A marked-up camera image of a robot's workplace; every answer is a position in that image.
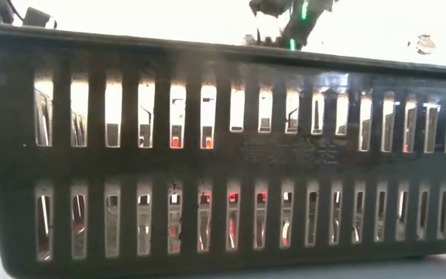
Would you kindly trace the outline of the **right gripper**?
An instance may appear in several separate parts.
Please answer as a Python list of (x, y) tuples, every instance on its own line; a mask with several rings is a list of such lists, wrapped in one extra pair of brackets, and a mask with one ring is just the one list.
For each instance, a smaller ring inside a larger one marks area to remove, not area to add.
[(283, 31), (286, 48), (300, 49), (305, 46), (315, 24), (314, 15), (307, 15), (304, 19), (299, 15), (291, 19)]

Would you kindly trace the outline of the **black slotted plastic basket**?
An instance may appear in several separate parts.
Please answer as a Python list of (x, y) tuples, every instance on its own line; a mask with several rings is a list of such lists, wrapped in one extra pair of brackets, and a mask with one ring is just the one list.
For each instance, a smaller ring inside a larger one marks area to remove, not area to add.
[(22, 279), (446, 253), (446, 67), (0, 24)]

